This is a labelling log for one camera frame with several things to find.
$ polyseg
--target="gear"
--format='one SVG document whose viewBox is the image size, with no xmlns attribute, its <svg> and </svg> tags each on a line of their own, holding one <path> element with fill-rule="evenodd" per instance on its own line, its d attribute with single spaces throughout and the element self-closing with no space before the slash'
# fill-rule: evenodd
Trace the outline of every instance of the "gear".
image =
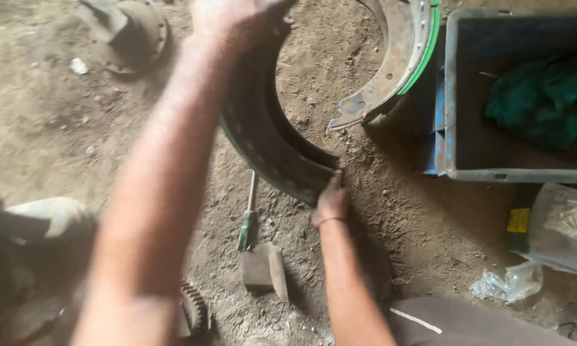
<svg viewBox="0 0 577 346">
<path fill-rule="evenodd" d="M 206 316 L 205 302 L 203 297 L 192 285 L 182 281 L 180 283 L 180 307 L 188 323 L 189 334 L 181 333 L 181 337 L 190 336 L 201 328 L 203 318 Z"/>
</svg>

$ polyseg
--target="green cloth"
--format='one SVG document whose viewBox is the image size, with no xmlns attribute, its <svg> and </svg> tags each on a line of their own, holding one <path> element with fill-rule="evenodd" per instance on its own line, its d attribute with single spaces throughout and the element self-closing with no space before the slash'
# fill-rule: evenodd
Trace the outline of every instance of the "green cloth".
<svg viewBox="0 0 577 346">
<path fill-rule="evenodd" d="M 570 149 L 577 139 L 577 58 L 524 63 L 501 76 L 485 115 L 522 140 Z"/>
</svg>

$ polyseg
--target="green paint edge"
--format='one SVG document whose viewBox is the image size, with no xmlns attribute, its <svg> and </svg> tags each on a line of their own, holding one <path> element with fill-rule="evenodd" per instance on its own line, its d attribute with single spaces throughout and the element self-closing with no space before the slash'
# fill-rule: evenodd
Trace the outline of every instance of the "green paint edge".
<svg viewBox="0 0 577 346">
<path fill-rule="evenodd" d="M 438 0 L 432 0 L 432 4 L 434 4 L 434 2 L 438 4 Z M 421 76 L 423 70 L 425 70 L 425 66 L 427 66 L 432 57 L 432 53 L 436 47 L 436 40 L 438 39 L 438 31 L 440 30 L 440 10 L 438 7 L 432 8 L 430 27 L 430 35 L 428 36 L 428 42 L 425 45 L 425 54 L 423 54 L 421 61 L 419 61 L 419 64 L 416 66 L 415 73 L 408 78 L 408 82 L 406 82 L 400 91 L 397 92 L 398 95 L 404 95 L 415 84 L 416 80 Z"/>
</svg>

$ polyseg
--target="yellow label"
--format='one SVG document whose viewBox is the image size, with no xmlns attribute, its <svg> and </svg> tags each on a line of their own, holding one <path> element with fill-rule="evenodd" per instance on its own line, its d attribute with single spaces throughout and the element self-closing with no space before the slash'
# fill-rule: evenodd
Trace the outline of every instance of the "yellow label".
<svg viewBox="0 0 577 346">
<path fill-rule="evenodd" d="M 511 218 L 506 228 L 508 232 L 525 233 L 528 231 L 530 209 L 511 209 Z"/>
</svg>

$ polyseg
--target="dirt floor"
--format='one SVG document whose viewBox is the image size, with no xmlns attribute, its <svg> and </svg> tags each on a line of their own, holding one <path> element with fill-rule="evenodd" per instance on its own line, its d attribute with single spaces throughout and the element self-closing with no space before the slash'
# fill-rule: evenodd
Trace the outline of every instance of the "dirt floor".
<svg viewBox="0 0 577 346">
<path fill-rule="evenodd" d="M 559 7 L 553 0 L 443 1 L 444 17 L 464 7 Z M 565 5 L 577 5 L 576 1 Z M 161 3 L 173 35 L 191 32 L 184 0 Z M 171 59 L 139 79 L 117 78 L 91 53 L 71 0 L 0 0 L 0 194 L 8 205 L 69 196 L 103 212 L 115 173 L 171 69 Z M 577 275 L 545 270 L 537 295 L 506 306 L 469 292 L 483 270 L 504 274 L 523 261 L 503 235 L 512 185 L 435 179 L 414 173 L 417 141 L 407 131 L 410 99 L 368 128 L 329 133 L 337 101 L 358 90 L 383 59 L 373 15 L 354 0 L 301 0 L 282 50 L 277 89 L 287 116 L 315 144 L 341 156 L 361 229 L 386 245 L 395 276 L 410 283 L 395 298 L 454 297 L 550 328 L 557 310 L 577 302 Z M 69 68 L 80 57 L 90 71 Z M 281 345 L 332 345 L 318 237 L 310 210 L 262 182 L 260 237 L 284 249 L 294 303 L 244 288 L 235 250 L 250 171 L 219 131 L 208 197 L 184 275 L 213 315 L 201 344 L 241 345 L 267 335 Z"/>
</svg>

